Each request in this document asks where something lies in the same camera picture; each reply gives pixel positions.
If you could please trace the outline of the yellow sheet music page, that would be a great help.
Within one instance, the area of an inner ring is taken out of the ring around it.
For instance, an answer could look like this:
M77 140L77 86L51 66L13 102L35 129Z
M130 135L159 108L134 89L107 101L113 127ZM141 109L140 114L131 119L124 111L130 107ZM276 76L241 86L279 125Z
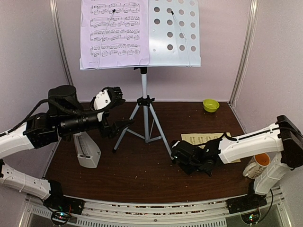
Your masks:
M213 165L222 162L220 154L222 154L222 149L219 148L221 142L224 141L235 141L230 133L190 133L182 134L181 140L185 140L192 145L195 145L194 154L190 160L198 159L212 159Z

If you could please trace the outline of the purple sheet music page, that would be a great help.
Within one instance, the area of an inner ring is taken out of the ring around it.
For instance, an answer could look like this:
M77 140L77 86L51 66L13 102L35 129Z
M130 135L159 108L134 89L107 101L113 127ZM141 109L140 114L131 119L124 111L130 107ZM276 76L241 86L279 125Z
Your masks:
M98 70L150 63L147 0L83 0L80 69Z

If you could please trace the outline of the white folding music stand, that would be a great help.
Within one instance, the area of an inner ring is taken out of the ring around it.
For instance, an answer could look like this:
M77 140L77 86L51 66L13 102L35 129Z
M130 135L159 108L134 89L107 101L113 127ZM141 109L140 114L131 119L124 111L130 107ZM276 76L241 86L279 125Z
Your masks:
M135 109L143 109L142 139L147 143L153 141L148 116L152 115L153 124L160 127L152 105L153 99L147 94L147 69L201 65L198 2L196 0L148 0L148 2L150 63L146 66L129 67L138 68L141 73L143 95Z

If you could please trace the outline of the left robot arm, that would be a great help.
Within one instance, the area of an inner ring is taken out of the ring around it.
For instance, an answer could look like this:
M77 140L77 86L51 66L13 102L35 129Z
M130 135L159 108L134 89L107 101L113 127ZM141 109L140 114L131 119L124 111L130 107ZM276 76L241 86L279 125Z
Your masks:
M39 149L59 139L69 140L74 134L95 129L102 137L111 139L134 122L120 120L108 124L109 110L124 102L120 87L105 87L93 97L90 108L84 109L77 99L74 86L52 88L48 98L39 101L24 120L1 133L0 157ZM59 182L32 177L11 168L3 160L0 162L0 183L34 195L53 209L63 210L71 205Z

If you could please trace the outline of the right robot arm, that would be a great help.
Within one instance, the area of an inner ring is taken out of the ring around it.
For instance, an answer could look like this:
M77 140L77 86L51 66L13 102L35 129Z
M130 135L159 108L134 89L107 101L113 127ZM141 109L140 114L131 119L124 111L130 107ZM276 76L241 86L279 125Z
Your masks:
M184 140L173 145L171 157L186 174L194 171L212 175L219 164L229 164L237 159L275 152L276 155L265 171L253 183L253 191L243 197L246 208L254 208L284 175L303 165L303 135L285 115L261 130L237 137L225 134L199 145Z

